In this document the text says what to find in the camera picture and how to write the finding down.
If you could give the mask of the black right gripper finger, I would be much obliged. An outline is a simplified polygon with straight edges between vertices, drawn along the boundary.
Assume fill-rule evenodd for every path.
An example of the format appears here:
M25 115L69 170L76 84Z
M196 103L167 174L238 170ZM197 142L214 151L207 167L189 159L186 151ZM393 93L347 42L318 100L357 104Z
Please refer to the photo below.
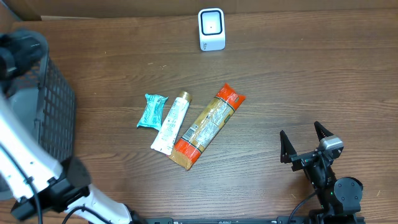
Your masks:
M280 132L280 143L281 143L280 162L285 164L291 163L292 158L297 155L297 152L283 130Z
M319 141L324 138L333 136L333 133L327 130L319 121L314 122L314 127Z

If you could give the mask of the orange spaghetti packet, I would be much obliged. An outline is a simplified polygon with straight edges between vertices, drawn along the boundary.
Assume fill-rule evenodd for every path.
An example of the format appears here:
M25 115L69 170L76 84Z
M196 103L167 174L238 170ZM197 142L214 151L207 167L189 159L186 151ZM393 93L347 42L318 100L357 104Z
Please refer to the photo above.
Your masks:
M227 83L224 84L175 143L168 158L190 170L245 99L244 95L236 93Z

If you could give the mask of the white tube gold cap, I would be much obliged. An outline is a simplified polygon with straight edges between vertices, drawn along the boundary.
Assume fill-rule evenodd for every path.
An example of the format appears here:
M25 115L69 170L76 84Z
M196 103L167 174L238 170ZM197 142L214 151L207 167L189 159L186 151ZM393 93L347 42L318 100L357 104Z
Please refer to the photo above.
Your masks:
M171 155L180 127L188 111L192 96L186 91L181 91L173 102L162 127L151 145L151 149Z

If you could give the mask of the colourful packet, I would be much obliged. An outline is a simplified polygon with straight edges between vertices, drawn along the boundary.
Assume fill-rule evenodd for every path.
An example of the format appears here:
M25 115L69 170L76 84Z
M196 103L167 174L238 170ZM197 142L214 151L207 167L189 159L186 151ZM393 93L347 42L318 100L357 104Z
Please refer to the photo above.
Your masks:
M160 131L162 127L163 109L168 97L145 94L145 98L147 104L139 122L137 123L137 127L154 128Z

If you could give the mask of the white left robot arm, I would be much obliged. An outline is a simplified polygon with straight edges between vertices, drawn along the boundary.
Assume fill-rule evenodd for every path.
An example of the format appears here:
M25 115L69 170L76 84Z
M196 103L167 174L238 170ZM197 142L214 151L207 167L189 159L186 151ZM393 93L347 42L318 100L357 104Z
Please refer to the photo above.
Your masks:
M94 186L73 155L75 92L49 57L43 35L1 35L1 177L20 221L47 211L89 223L140 223L140 216Z

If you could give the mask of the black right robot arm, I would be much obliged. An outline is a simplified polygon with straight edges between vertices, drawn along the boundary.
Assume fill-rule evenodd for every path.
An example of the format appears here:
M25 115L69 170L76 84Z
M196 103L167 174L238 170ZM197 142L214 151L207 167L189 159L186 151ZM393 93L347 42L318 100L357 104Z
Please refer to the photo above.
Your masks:
M321 125L314 122L319 140L314 151L298 155L284 131L280 132L280 161L291 164L292 170L303 170L314 188L314 193L302 200L283 223L364 223L361 211L363 184L354 177L336 178L331 166L341 156L343 141ZM296 215L298 209L311 198L316 197L320 209L309 211L306 217Z

